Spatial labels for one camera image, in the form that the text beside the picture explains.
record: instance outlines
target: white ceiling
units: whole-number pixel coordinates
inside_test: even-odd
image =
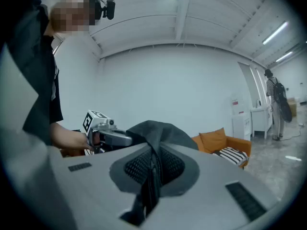
[[[115,0],[113,20],[90,30],[100,58],[157,44],[197,44],[226,49],[265,66],[294,46],[305,50],[307,36],[283,0]],[[284,21],[289,25],[265,46],[262,41]]]

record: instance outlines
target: striped pillow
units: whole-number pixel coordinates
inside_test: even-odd
[[[222,150],[217,150],[212,153],[215,156],[220,156],[227,159],[231,163],[240,166],[245,161],[248,161],[249,157],[243,151],[239,151],[230,147],[224,148]]]

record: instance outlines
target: headset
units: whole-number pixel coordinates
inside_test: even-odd
[[[95,21],[99,21],[103,12],[102,18],[108,18],[112,20],[114,18],[115,2],[114,0],[107,0],[106,3],[103,0],[90,0],[90,4],[94,4],[95,9]]]

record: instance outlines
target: orange sofa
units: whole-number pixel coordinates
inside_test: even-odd
[[[198,150],[206,153],[213,153],[226,147],[231,147],[239,151],[245,152],[250,157],[251,142],[248,140],[238,139],[225,135],[224,128],[209,133],[200,133],[198,136],[192,137],[198,146]]]

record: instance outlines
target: ceiling light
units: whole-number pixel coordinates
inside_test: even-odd
[[[275,32],[273,32],[271,36],[265,39],[262,43],[264,45],[267,44],[273,37],[275,37],[279,32],[281,32],[287,25],[288,25],[288,22],[284,22]]]
[[[287,56],[291,55],[292,53],[293,53],[293,52],[291,51],[291,52],[285,54],[283,57],[280,57],[276,62],[281,61],[282,59],[286,58]]]

